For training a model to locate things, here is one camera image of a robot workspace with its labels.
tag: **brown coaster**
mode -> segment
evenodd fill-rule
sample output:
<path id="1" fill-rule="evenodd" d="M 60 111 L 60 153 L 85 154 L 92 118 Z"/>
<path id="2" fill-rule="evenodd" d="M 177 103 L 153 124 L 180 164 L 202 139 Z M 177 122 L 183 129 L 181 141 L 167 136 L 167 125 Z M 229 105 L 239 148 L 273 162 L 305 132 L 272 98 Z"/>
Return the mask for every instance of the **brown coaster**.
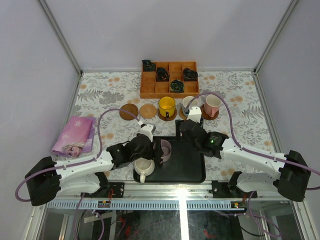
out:
<path id="1" fill-rule="evenodd" d="M 138 116 L 138 113 L 139 113 L 138 107 L 132 103 L 128 103 L 128 104 L 123 105 L 121 107 L 121 109 L 127 110 L 128 112 L 132 113 L 135 116 Z M 125 113 L 123 111 L 119 111 L 119 112 L 120 112 L 120 117 L 124 120 L 130 121 L 130 120 L 135 119 L 133 116 L 131 116 L 128 113 Z"/>
<path id="2" fill-rule="evenodd" d="M 180 116 L 180 118 L 182 118 L 182 120 L 187 120 L 187 117 L 184 114 L 184 110 L 182 109 L 182 107 L 179 110 L 179 116 Z"/>
<path id="3" fill-rule="evenodd" d="M 216 119 L 218 116 L 219 116 L 219 110 L 215 113 L 215 115 L 213 117 L 209 116 L 208 114 L 206 114 L 205 112 L 205 105 L 203 104 L 201 107 L 201 112 L 202 112 L 202 117 L 205 119 L 205 120 L 214 120 Z"/>
<path id="4" fill-rule="evenodd" d="M 159 118 L 161 119 L 161 120 L 163 120 L 163 121 L 171 121 L 171 120 L 173 120 L 173 119 L 175 119 L 176 118 L 176 116 L 177 116 L 177 108 L 175 108 L 175 110 L 174 110 L 174 114 L 171 116 L 171 117 L 169 117 L 169 118 L 165 118 L 164 116 L 162 116 L 161 114 L 160 114 L 160 110 L 158 109 L 158 116 L 159 116 Z"/>
<path id="5" fill-rule="evenodd" d="M 156 114 L 157 108 L 151 103 L 147 103 L 140 107 L 140 115 L 145 119 L 152 119 Z"/>

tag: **cup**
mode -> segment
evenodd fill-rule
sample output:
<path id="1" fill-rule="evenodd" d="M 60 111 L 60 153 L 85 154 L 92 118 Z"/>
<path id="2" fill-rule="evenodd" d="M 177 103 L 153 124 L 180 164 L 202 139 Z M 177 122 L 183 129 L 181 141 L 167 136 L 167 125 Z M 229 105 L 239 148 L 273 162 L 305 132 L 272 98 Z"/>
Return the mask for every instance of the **cup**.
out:
<path id="1" fill-rule="evenodd" d="M 171 151 L 172 151 L 172 147 L 170 142 L 168 142 L 167 140 L 161 139 L 161 149 L 163 151 L 163 155 L 162 155 L 162 162 L 166 162 L 170 159 L 171 157 Z"/>
<path id="2" fill-rule="evenodd" d="M 186 109 L 188 103 L 193 99 L 193 96 L 186 96 L 183 100 L 182 100 L 182 109 L 183 109 L 183 113 L 184 115 L 188 116 L 190 108 L 191 107 L 196 107 L 199 105 L 199 101 L 198 99 L 195 99 L 191 102 L 190 106 L 188 109 Z"/>
<path id="3" fill-rule="evenodd" d="M 159 100 L 159 111 L 161 116 L 166 119 L 171 118 L 175 114 L 176 101 L 169 96 L 164 96 Z"/>
<path id="4" fill-rule="evenodd" d="M 134 170 L 140 175 L 140 183 L 144 183 L 146 176 L 149 176 L 155 170 L 155 162 L 140 157 L 134 161 Z"/>
<path id="5" fill-rule="evenodd" d="M 221 100 L 216 95 L 208 95 L 205 98 L 204 112 L 208 114 L 211 118 L 215 116 L 216 112 L 219 110 L 221 105 Z"/>

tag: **black tray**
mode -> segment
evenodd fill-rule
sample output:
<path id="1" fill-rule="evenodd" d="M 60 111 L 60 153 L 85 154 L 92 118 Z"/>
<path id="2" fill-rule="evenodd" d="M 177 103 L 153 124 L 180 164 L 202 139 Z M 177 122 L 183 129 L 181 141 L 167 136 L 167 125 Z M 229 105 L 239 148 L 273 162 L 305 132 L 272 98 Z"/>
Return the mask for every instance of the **black tray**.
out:
<path id="1" fill-rule="evenodd" d="M 206 179 L 205 157 L 197 152 L 191 143 L 177 141 L 175 136 L 160 136 L 172 147 L 171 158 L 163 166 L 155 165 L 151 175 L 145 177 L 146 183 L 196 183 Z M 133 178 L 140 183 L 140 175 L 133 170 Z"/>

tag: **white wall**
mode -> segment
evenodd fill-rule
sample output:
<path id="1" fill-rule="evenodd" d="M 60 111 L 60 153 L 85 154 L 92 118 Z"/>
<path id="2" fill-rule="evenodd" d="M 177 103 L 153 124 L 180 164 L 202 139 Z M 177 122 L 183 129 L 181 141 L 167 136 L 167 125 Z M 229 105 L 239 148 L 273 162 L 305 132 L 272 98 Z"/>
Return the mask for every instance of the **white wall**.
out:
<path id="1" fill-rule="evenodd" d="M 50 155 L 77 74 L 37 1 L 2 0 L 0 35 L 0 239 L 19 240 L 32 206 L 16 187 Z"/>
<path id="2" fill-rule="evenodd" d="M 281 144 L 320 170 L 320 1 L 302 0 L 289 19 L 259 76 Z M 309 186 L 320 185 L 312 174 Z M 320 233 L 320 191 L 308 192 Z"/>
<path id="3" fill-rule="evenodd" d="M 291 0 L 47 0 L 83 69 L 254 68 Z"/>

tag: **table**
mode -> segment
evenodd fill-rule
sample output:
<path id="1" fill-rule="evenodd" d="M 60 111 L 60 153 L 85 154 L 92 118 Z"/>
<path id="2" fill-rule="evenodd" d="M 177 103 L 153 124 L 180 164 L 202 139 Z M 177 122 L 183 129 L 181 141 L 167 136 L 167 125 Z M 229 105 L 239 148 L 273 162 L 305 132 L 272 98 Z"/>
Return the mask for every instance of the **table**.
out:
<path id="1" fill-rule="evenodd" d="M 250 71 L 203 71 L 198 72 L 201 93 L 215 92 L 222 96 L 230 107 L 235 136 L 240 143 L 273 151 L 273 143 L 261 107 L 255 81 Z M 146 103 L 158 107 L 159 99 L 140 99 L 141 72 L 91 72 L 84 73 L 71 116 L 96 117 L 110 108 L 120 108 L 133 103 L 140 108 Z M 199 98 L 199 104 L 205 102 L 206 96 Z M 143 122 L 154 123 L 154 136 L 174 136 L 175 121 L 162 121 L 157 115 Z M 204 120 L 204 129 L 230 136 L 229 116 L 222 105 L 217 119 Z M 107 113 L 100 126 L 103 147 L 131 140 L 139 131 L 136 120 L 123 120 L 118 112 Z M 99 152 L 97 131 L 93 141 L 92 153 Z M 257 173 L 251 166 L 225 159 L 205 157 L 206 181 L 229 180 L 234 171 Z M 105 173 L 109 180 L 134 180 L 133 164 Z"/>

